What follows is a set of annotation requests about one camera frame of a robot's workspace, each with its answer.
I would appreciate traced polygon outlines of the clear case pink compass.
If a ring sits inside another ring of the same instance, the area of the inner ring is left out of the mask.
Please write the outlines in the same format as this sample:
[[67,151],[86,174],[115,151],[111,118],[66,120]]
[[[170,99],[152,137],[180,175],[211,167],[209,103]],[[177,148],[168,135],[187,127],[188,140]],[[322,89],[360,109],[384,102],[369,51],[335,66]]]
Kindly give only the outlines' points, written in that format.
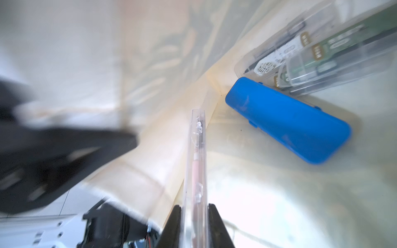
[[180,248],[210,247],[206,163],[205,111],[194,109],[188,137]]

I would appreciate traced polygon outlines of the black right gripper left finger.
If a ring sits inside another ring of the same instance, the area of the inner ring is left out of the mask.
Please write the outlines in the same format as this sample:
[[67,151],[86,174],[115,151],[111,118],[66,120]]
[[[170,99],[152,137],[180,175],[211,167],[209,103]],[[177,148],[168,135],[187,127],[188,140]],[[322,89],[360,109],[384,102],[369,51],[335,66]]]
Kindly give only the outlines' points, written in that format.
[[175,205],[155,248],[179,248],[182,208]]

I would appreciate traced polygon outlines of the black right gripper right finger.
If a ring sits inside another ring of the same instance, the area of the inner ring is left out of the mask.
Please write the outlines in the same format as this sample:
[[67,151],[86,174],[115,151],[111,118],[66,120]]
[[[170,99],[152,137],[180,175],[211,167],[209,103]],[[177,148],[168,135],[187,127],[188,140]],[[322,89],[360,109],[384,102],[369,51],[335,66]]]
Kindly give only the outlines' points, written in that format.
[[223,220],[214,204],[208,206],[211,248],[235,248]]

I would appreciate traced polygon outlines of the floral canvas tote bag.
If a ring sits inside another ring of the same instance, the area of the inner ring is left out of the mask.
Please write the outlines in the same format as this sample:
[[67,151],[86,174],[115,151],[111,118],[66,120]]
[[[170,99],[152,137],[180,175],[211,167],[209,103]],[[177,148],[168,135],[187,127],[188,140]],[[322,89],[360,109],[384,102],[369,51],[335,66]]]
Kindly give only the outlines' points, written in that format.
[[302,97],[347,122],[311,165],[229,107],[237,63],[319,1],[1,1],[1,78],[24,126],[135,131],[83,184],[154,227],[183,200],[190,118],[206,114],[208,200],[237,248],[397,245],[397,53]]

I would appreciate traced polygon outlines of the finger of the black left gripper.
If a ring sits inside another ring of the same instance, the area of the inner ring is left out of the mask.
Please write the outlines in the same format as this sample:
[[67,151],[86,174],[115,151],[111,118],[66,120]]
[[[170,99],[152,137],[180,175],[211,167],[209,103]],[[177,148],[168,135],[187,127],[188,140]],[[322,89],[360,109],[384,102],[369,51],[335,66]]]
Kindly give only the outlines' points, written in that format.
[[91,173],[134,150],[135,133],[30,128],[16,110],[24,86],[1,79],[1,212],[19,214],[55,201]]

